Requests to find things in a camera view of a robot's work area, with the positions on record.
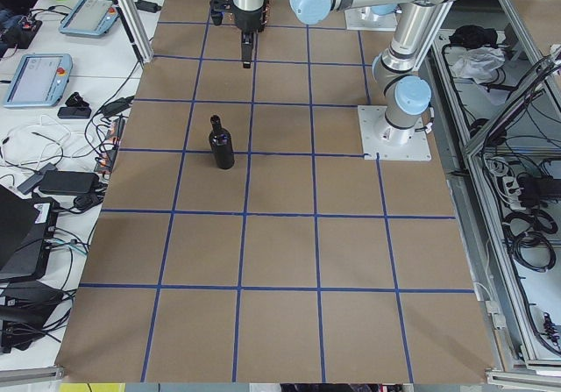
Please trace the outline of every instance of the plastic bag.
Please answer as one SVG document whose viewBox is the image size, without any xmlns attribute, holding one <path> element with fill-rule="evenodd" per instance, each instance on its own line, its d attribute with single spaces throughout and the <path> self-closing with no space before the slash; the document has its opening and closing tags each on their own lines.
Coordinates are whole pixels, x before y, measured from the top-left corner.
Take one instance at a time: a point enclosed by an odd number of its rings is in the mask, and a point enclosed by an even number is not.
<svg viewBox="0 0 561 392">
<path fill-rule="evenodd" d="M 468 50 L 451 67 L 457 78 L 471 78 L 476 83 L 491 82 L 496 79 L 496 69 L 505 62 L 505 56 L 499 48 L 481 47 Z"/>
</svg>

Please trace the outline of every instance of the brown tiled tabletop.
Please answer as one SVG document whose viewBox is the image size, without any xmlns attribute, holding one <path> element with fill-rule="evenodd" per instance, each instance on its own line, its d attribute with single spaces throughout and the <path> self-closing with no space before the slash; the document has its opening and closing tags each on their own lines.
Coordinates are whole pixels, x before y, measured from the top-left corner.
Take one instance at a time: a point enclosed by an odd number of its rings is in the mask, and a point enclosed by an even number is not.
<svg viewBox="0 0 561 392">
<path fill-rule="evenodd" d="M 166 0 L 58 363 L 70 381 L 483 381 L 494 365 L 437 158 L 364 160 L 391 34 L 273 0 L 252 69 Z M 209 117 L 232 133 L 216 168 Z"/>
</svg>

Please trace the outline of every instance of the white mounting plate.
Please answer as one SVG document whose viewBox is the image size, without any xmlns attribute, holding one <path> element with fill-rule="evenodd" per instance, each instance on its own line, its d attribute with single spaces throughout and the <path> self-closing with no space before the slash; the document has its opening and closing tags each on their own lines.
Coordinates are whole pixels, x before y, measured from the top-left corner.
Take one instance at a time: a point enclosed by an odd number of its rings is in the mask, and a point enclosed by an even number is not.
<svg viewBox="0 0 561 392">
<path fill-rule="evenodd" d="M 367 31 L 395 31 L 397 18 L 395 12 L 380 16 L 377 20 L 363 19 L 361 8 L 347 9 L 344 18 L 347 23 L 347 30 L 367 30 Z"/>
<path fill-rule="evenodd" d="M 365 160 L 376 160 L 377 154 L 381 160 L 390 161 L 430 161 L 429 142 L 427 134 L 415 132 L 409 142 L 402 146 L 390 146 L 374 136 L 374 122 L 378 116 L 386 112 L 386 106 L 360 105 L 359 122 L 360 137 L 362 138 L 362 152 Z M 417 120 L 415 128 L 423 127 L 421 118 Z"/>
</svg>

